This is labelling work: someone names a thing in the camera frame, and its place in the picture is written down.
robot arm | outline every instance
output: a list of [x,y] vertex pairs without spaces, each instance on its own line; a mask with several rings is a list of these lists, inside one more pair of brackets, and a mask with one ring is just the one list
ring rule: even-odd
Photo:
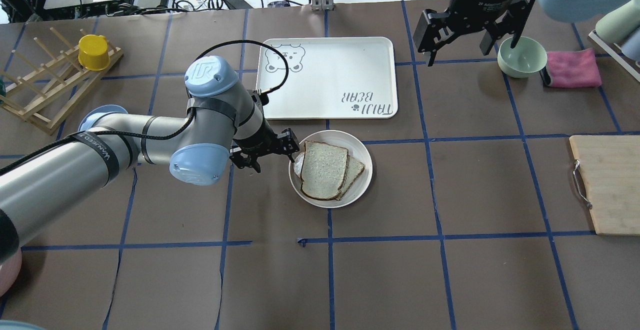
[[258,172],[256,160],[263,155],[293,161],[291,155],[300,150],[294,133],[272,130],[260,106],[265,96],[251,95],[224,59],[197,59],[185,84],[187,118],[132,115],[119,106],[101,106],[83,120],[80,132],[16,168],[3,169],[0,264],[132,164],[163,164],[183,182],[212,185],[226,170],[230,148],[236,166]]
[[[480,42],[483,55],[489,54],[497,40],[513,34],[511,47],[518,45],[524,26],[536,0],[450,0],[448,9],[425,9],[413,33],[420,53],[430,54],[434,64],[439,49],[460,36],[486,30]],[[596,14],[614,10],[628,0],[538,0],[551,18],[563,22],[587,20]]]

green object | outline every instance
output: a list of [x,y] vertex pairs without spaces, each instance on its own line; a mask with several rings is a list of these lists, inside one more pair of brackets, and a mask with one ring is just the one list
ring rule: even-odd
[[547,51],[540,43],[522,36],[512,49],[513,40],[506,39],[498,50],[498,66],[503,73],[512,78],[528,78],[547,65]]

metal handle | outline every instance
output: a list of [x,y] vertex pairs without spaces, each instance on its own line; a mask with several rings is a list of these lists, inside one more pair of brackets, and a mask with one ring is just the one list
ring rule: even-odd
[[589,199],[583,195],[582,191],[580,191],[580,186],[578,185],[578,176],[576,175],[576,173],[578,172],[578,170],[580,170],[580,160],[576,159],[574,161],[574,168],[573,168],[573,184],[575,185],[575,189],[576,191],[578,191],[578,194],[580,195],[580,197],[584,200],[585,204],[587,205],[587,209],[591,210],[592,207],[594,207],[592,205],[592,202],[589,201]]

wooden cutting board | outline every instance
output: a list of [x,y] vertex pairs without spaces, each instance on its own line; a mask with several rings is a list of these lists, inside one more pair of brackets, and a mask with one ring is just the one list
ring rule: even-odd
[[569,137],[599,235],[640,235],[640,136]]

pink bowl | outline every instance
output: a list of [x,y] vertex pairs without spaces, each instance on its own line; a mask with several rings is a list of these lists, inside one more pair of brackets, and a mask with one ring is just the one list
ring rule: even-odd
[[7,290],[14,284],[20,268],[23,266],[23,252],[18,250],[9,260],[0,264],[0,296],[5,295]]

